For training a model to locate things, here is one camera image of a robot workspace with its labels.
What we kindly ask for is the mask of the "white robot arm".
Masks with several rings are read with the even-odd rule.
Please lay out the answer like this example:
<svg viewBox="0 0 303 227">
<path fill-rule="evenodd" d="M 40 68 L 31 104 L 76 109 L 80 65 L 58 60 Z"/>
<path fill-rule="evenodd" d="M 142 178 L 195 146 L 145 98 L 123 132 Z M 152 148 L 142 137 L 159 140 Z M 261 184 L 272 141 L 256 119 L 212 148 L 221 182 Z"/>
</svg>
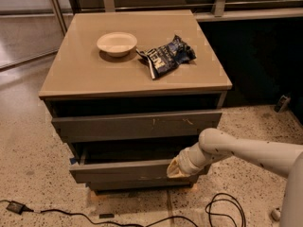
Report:
<svg viewBox="0 0 303 227">
<path fill-rule="evenodd" d="M 198 174 L 230 156 L 263 167 L 287 179 L 279 227 L 303 227 L 303 146 L 234 137 L 208 128 L 191 147 L 182 149 L 168 168 L 169 178 Z"/>
</svg>

